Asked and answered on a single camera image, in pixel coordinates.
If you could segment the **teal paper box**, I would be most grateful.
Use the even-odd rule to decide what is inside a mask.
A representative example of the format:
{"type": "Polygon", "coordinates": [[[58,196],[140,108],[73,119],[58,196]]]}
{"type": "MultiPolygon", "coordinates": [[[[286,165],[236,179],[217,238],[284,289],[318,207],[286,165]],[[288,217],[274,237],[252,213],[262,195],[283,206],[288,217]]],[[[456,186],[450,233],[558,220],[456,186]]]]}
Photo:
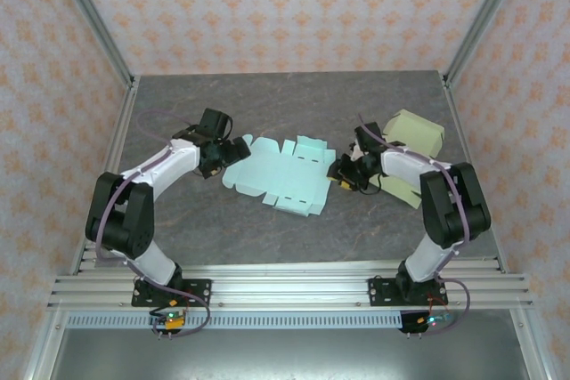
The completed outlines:
{"type": "Polygon", "coordinates": [[[336,151],[326,141],[299,135],[279,143],[251,134],[243,140],[250,156],[225,170],[225,188],[260,197],[283,212],[304,217],[322,213],[330,188],[327,172],[336,160],[336,151]]]}

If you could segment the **light green paper box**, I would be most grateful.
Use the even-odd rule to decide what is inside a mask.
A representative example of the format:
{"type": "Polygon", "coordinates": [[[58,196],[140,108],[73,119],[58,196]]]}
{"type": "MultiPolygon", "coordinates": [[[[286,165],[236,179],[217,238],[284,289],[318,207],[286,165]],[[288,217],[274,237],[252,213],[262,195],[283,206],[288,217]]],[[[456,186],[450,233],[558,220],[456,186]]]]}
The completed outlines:
{"type": "MultiPolygon", "coordinates": [[[[392,144],[403,143],[411,151],[428,158],[436,158],[444,143],[444,128],[408,110],[401,109],[385,126],[382,136],[392,144]]],[[[426,166],[413,159],[397,162],[400,153],[388,156],[382,166],[381,188],[417,209],[421,203],[419,191],[420,168],[426,166]]]]}

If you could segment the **grey metal sheet panel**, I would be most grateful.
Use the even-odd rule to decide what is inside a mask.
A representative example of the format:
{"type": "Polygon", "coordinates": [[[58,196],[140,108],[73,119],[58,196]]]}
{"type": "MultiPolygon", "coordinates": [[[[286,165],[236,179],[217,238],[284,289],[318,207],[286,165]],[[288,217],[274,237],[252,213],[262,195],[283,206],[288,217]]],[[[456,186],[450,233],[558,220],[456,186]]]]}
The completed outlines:
{"type": "Polygon", "coordinates": [[[460,327],[214,330],[159,340],[146,330],[71,329],[33,380],[534,380],[516,336],[460,327]]]}

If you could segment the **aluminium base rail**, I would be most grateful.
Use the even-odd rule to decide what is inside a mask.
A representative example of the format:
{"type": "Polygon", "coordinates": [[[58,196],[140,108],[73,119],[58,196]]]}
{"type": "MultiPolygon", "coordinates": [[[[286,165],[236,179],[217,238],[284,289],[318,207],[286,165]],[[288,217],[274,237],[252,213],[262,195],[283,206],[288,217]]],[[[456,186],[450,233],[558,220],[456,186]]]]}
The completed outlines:
{"type": "MultiPolygon", "coordinates": [[[[393,278],[397,261],[337,263],[276,263],[185,266],[186,279],[210,279],[210,305],[230,311],[332,311],[365,309],[368,279],[393,278]]],[[[458,259],[442,272],[449,306],[466,303],[483,310],[533,306],[526,275],[501,270],[495,259],[458,259]]],[[[48,299],[50,309],[126,309],[132,298],[134,274],[119,267],[82,263],[78,275],[60,276],[48,299]]]]}

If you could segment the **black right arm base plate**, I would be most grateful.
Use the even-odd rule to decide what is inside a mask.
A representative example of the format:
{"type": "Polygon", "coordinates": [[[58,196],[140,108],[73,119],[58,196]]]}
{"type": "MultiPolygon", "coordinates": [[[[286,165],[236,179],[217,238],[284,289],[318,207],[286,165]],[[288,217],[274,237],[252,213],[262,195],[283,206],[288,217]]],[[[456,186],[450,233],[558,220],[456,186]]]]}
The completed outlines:
{"type": "Polygon", "coordinates": [[[429,306],[447,305],[446,288],[435,280],[408,285],[393,278],[376,276],[368,279],[368,297],[371,306],[429,306]]]}

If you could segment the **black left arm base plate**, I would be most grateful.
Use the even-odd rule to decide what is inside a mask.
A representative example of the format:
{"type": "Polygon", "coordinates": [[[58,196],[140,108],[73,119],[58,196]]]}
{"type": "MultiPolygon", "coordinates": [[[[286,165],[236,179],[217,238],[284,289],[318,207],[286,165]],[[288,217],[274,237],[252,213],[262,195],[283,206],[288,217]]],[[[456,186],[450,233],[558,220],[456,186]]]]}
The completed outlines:
{"type": "MultiPolygon", "coordinates": [[[[182,291],[199,297],[209,304],[212,281],[210,279],[183,279],[182,291]]],[[[131,305],[133,307],[159,308],[172,307],[171,302],[176,301],[175,307],[200,307],[194,298],[167,292],[154,287],[146,280],[137,279],[134,282],[131,305]]]]}

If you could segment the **aluminium frame post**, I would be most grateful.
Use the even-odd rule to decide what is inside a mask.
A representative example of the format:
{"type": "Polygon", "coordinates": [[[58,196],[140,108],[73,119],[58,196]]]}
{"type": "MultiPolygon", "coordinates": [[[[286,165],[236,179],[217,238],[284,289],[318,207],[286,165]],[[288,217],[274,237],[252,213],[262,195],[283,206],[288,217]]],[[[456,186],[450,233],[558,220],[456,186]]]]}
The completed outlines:
{"type": "Polygon", "coordinates": [[[94,0],[74,0],[93,31],[95,38],[101,45],[111,66],[117,72],[120,80],[127,86],[134,82],[134,75],[126,65],[120,50],[118,49],[108,27],[100,15],[94,0]]]}
{"type": "Polygon", "coordinates": [[[463,37],[452,59],[451,65],[447,71],[442,74],[445,88],[452,88],[453,84],[458,80],[461,71],[466,66],[502,1],[503,0],[484,0],[482,2],[467,34],[463,37]]]}

